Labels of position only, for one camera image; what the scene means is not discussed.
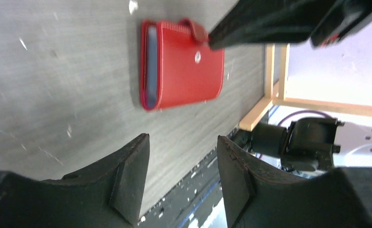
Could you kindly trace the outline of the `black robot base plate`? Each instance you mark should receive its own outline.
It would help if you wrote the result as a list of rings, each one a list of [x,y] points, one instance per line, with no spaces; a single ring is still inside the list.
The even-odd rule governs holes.
[[[199,227],[222,196],[217,152],[213,149],[141,217],[138,227]]]

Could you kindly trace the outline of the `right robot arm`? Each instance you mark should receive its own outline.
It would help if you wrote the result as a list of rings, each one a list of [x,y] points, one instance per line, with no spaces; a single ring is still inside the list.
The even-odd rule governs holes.
[[[255,43],[339,42],[372,22],[372,0],[240,0],[209,35],[212,49]],[[372,168],[334,166],[348,150],[334,118],[303,118],[289,128],[259,123],[249,142],[306,179],[277,169],[218,137],[217,158],[230,228],[372,228]]]

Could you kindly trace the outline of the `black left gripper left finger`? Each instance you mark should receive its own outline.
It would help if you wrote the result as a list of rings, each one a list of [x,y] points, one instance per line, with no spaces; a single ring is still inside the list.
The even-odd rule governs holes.
[[[134,228],[149,165],[149,135],[59,180],[0,171],[0,228]]]

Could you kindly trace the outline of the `red card holder wallet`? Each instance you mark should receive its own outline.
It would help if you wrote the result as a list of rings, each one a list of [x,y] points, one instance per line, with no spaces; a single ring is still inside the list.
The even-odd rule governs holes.
[[[213,51],[197,22],[144,20],[140,44],[140,103],[156,111],[217,98],[223,86],[224,50]]]

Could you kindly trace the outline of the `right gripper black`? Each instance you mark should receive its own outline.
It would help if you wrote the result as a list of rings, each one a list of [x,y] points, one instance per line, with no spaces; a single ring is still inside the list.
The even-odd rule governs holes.
[[[372,0],[240,0],[209,33],[213,50],[244,44],[341,42],[372,23]]]

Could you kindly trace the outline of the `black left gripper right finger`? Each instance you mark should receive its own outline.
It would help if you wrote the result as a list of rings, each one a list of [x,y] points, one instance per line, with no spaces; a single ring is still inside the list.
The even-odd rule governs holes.
[[[279,170],[219,136],[218,168],[230,228],[372,228],[372,168],[312,179]]]

